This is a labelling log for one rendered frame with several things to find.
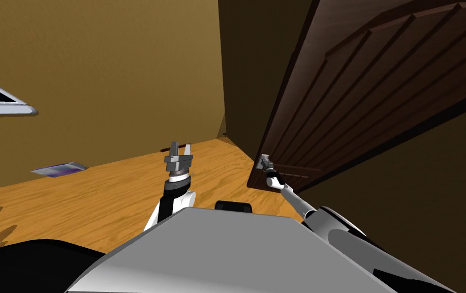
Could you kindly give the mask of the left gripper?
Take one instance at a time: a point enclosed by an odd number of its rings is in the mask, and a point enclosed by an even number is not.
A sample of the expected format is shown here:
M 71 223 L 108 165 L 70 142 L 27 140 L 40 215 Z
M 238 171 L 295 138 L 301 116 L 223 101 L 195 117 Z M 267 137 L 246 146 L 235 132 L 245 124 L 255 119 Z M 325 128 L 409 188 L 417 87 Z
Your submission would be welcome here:
M 166 171 L 176 172 L 182 170 L 188 170 L 192 165 L 193 155 L 191 155 L 191 144 L 184 146 L 184 155 L 179 155 L 179 143 L 171 142 L 169 149 L 169 156 L 164 158 L 166 163 Z

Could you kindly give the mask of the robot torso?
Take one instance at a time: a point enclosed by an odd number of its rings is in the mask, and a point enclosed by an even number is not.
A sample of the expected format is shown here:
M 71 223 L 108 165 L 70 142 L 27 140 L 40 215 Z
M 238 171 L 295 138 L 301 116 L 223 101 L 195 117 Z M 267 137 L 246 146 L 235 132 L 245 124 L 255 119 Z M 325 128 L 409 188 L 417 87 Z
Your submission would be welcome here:
M 396 293 L 328 243 L 342 224 L 184 208 L 107 253 L 65 293 Z

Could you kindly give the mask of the purple grey flat mat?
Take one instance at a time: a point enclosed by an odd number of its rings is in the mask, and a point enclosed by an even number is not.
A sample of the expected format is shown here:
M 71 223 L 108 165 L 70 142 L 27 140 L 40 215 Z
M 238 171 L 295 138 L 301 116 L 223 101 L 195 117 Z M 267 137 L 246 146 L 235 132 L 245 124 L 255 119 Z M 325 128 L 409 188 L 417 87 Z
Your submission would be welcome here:
M 51 165 L 47 167 L 37 168 L 32 170 L 32 173 L 43 175 L 46 177 L 61 177 L 68 174 L 73 174 L 88 169 L 88 166 L 80 164 L 78 162 L 69 162 L 57 165 Z

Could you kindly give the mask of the dark brown wooden door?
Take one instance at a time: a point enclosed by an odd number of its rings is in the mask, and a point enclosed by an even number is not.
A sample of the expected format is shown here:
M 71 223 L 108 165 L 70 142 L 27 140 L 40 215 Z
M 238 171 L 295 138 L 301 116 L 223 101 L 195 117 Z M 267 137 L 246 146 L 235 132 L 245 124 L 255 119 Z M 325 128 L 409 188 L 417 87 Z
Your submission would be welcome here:
M 312 0 L 262 158 L 301 192 L 466 112 L 466 0 Z

